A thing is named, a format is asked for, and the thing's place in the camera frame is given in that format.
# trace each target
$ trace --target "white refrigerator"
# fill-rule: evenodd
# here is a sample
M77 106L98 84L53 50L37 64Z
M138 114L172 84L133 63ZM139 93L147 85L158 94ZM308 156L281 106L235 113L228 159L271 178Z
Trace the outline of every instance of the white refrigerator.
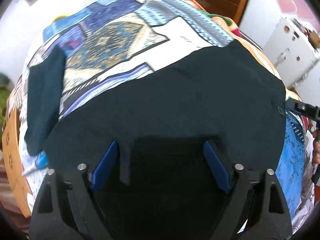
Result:
M262 52L287 88L294 88L303 102L320 106L320 55L290 19L279 21Z

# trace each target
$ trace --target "patterned quilt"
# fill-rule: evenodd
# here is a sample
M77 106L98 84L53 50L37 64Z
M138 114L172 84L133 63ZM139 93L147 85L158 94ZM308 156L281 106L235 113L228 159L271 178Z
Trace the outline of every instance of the patterned quilt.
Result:
M28 127L29 69L46 59L54 46L59 46L67 56L60 102L63 118L105 90L142 78L195 50L227 46L234 38L279 77L260 51L231 33L219 19L210 19L182 0L99 0L52 23L32 45L14 90L17 96L9 99L13 101L9 109L12 106L20 109L19 151L23 166L27 169L35 160L29 156L24 141ZM297 187L301 190L304 137L296 138L291 131L292 123L301 124L303 130L299 117L287 116L287 143L296 139L297 142L291 148L284 147L276 174L293 217L300 197ZM33 193L28 200L31 210L46 172L44 169L26 176Z

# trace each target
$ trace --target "person's hand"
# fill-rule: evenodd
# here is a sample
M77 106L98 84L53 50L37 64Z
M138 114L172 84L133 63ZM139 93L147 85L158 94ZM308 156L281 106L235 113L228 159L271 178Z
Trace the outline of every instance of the person's hand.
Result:
M313 152L312 152L312 166L316 167L318 164L320 164L320 143L317 142L315 139L313 141Z

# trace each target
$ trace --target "dark green cloth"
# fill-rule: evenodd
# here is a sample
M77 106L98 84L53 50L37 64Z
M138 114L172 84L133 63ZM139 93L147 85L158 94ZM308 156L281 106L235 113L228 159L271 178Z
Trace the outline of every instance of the dark green cloth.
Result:
M114 239L208 239L225 195L204 142L247 169L276 170L284 108L282 81L234 40L104 91L62 118L44 150L57 172L90 171L118 142L120 158L94 192Z
M39 65L30 68L28 82L28 129L24 139L31 156L58 122L66 56L58 47Z
M209 18L212 18L212 17L220 17L220 18L224 19L224 21L226 22L226 24L227 24L228 26L231 26L231 25L232 25L232 21L230 21L229 19L227 19L227 18L225 18L225 17L223 17L223 16L221 16L221 15L219 15L219 14L208 13L207 11L205 11L205 10L200 10L200 9L198 9L198 10L199 10L199 12L201 12L202 14L207 15Z

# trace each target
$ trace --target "bed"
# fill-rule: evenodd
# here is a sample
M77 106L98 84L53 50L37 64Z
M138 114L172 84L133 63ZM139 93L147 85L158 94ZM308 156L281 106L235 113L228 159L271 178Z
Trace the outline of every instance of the bed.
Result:
M110 36L112 38L102 43L102 47L100 39ZM149 75L201 48L226 46L233 39L280 79L267 57L241 37L232 19L212 17L194 0L99 0L74 15L54 21L32 44L22 76L7 101L8 115L14 109L20 113L19 155L23 168L28 169L37 158L30 156L24 139L28 129L30 68L42 63L55 46L59 46L67 57L60 120L105 90ZM171 54L174 48L179 51ZM157 54L167 56L159 59L155 57ZM289 97L299 100L295 93L286 89L286 98ZM299 139L303 153L295 160L293 168L287 163L288 157L283 156L280 160L283 165L276 171L280 182L286 180L286 176L296 181L295 187L282 181L287 201L295 195L294 201L288 201L293 232L311 212L314 201L310 175L313 140L307 132L308 120L297 115L294 118L301 125L303 136ZM36 170L25 176L31 192L27 194L31 211L47 171L48 168Z

